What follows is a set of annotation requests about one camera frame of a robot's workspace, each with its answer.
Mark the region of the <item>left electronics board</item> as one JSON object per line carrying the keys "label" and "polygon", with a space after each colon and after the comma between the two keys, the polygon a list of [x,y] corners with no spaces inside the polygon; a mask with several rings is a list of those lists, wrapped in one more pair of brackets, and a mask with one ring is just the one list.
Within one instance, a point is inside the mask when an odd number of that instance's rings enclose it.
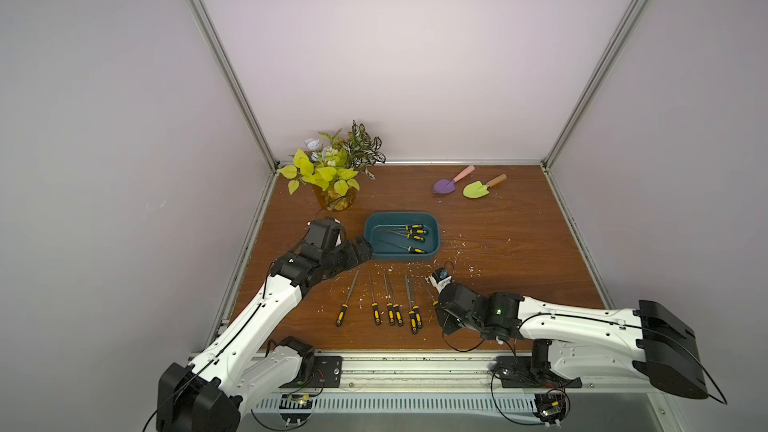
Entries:
{"label": "left electronics board", "polygon": [[313,414],[314,397],[285,394],[281,397],[278,413],[286,429],[302,427]]}

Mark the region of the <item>teal plastic storage box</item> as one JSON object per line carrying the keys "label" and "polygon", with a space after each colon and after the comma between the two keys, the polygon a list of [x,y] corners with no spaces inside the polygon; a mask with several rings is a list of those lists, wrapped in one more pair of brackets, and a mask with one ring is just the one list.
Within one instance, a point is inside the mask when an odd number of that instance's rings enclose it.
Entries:
{"label": "teal plastic storage box", "polygon": [[[384,233],[383,225],[423,224],[429,234],[423,243],[407,240],[397,235]],[[364,226],[364,237],[373,247],[372,259],[383,262],[414,262],[432,260],[441,248],[439,223],[435,216],[427,212],[383,211],[370,215]],[[382,240],[403,245],[411,245],[426,251],[426,254],[410,254],[402,249],[387,246]]]}

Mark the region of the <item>electronics board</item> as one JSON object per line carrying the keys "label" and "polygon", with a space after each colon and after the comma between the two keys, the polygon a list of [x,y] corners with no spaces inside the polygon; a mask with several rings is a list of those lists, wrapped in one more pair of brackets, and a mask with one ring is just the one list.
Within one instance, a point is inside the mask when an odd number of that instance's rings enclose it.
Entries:
{"label": "electronics board", "polygon": [[286,429],[302,427],[313,414],[314,397],[285,394],[281,397],[278,413]]}
{"label": "electronics board", "polygon": [[545,427],[560,428],[569,411],[568,399],[563,394],[537,394],[534,397],[534,404],[533,415]]}

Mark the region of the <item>right electronics board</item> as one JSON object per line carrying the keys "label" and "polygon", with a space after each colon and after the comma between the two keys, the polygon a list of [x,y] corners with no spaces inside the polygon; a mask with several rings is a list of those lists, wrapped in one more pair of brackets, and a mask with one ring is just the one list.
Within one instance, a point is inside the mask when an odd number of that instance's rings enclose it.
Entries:
{"label": "right electronics board", "polygon": [[563,394],[537,394],[534,397],[534,404],[533,415],[545,427],[560,428],[569,411],[568,399]]}

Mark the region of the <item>potted green artificial plant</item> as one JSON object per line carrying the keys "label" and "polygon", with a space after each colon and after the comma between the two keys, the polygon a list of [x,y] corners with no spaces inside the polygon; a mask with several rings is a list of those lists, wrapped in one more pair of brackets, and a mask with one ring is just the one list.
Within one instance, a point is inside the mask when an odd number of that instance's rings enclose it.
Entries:
{"label": "potted green artificial plant", "polygon": [[277,173],[287,181],[290,194],[308,186],[323,210],[350,208],[361,190],[360,180],[375,178],[372,168],[384,164],[382,139],[354,121],[348,130],[320,132],[305,141]]}

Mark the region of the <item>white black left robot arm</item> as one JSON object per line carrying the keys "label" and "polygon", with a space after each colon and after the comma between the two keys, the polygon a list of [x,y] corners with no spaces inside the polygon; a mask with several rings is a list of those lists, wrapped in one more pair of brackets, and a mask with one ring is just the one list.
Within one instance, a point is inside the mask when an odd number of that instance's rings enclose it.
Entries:
{"label": "white black left robot arm", "polygon": [[319,283],[369,261],[372,245],[349,239],[332,217],[309,223],[300,242],[271,264],[241,314],[186,365],[171,364],[158,383],[147,424],[158,431],[235,431],[242,417],[280,386],[306,380],[314,349],[288,337],[258,354],[280,322]]}

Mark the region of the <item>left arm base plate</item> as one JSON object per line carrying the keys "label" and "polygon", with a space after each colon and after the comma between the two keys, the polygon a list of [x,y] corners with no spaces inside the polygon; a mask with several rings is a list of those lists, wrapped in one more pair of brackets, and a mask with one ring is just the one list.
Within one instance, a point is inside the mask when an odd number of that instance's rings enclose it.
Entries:
{"label": "left arm base plate", "polygon": [[314,355],[303,360],[297,376],[278,387],[279,390],[339,388],[343,358],[338,355]]}

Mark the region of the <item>aluminium front rail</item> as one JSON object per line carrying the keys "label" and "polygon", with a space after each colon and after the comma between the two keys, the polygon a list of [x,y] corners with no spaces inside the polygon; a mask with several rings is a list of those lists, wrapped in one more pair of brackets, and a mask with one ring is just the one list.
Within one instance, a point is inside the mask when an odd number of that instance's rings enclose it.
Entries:
{"label": "aluminium front rail", "polygon": [[[477,413],[502,411],[526,420],[535,410],[534,397],[550,389],[504,388],[491,371],[508,351],[415,352],[369,351],[317,353],[343,358],[339,388],[277,389],[249,412],[278,412],[285,394],[314,397],[313,413]],[[574,393],[651,394],[653,388],[636,377],[585,377]]]}

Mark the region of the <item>eleventh needle file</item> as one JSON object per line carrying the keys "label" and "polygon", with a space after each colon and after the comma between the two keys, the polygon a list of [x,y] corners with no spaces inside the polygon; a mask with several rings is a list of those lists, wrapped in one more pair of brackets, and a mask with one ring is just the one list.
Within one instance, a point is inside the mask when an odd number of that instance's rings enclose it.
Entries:
{"label": "eleventh needle file", "polygon": [[414,231],[414,230],[426,230],[426,226],[423,224],[412,224],[412,225],[383,225],[384,228],[389,229],[395,229],[395,230],[405,230],[405,231]]}

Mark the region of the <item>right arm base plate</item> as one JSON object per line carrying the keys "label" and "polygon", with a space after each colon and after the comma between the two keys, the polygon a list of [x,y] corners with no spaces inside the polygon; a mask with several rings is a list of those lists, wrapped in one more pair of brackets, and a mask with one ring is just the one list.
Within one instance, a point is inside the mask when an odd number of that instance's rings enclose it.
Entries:
{"label": "right arm base plate", "polygon": [[536,339],[529,356],[520,355],[509,341],[511,354],[498,356],[491,371],[504,388],[568,389],[582,388],[580,378],[567,379],[554,372],[549,361],[552,340]]}

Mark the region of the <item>purple toy shovel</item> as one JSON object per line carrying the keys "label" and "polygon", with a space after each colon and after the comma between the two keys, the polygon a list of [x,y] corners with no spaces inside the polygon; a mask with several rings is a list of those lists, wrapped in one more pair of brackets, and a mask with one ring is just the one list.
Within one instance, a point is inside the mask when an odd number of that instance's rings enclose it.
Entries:
{"label": "purple toy shovel", "polygon": [[452,179],[440,179],[432,187],[432,192],[438,195],[451,194],[456,190],[456,183],[467,177],[475,170],[474,165],[465,167]]}

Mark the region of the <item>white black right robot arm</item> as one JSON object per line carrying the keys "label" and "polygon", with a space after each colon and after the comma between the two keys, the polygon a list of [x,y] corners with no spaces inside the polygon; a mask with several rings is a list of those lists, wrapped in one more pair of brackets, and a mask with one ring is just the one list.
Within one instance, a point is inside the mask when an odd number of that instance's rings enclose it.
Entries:
{"label": "white black right robot arm", "polygon": [[431,278],[442,331],[466,328],[486,341],[513,345],[531,340],[547,348],[533,372],[566,381],[585,377],[636,377],[678,397],[706,400],[709,377],[696,334],[658,302],[636,308],[590,309],[541,301],[515,293],[482,296],[447,277]]}

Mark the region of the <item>green toy shovel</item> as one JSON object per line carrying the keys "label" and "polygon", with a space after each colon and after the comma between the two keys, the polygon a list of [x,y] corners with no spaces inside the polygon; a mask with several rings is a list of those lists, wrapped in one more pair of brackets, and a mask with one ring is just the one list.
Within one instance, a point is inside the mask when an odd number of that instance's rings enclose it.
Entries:
{"label": "green toy shovel", "polygon": [[462,195],[469,199],[479,199],[489,194],[492,187],[499,185],[507,179],[506,174],[501,174],[487,182],[475,181],[466,185],[462,191]]}

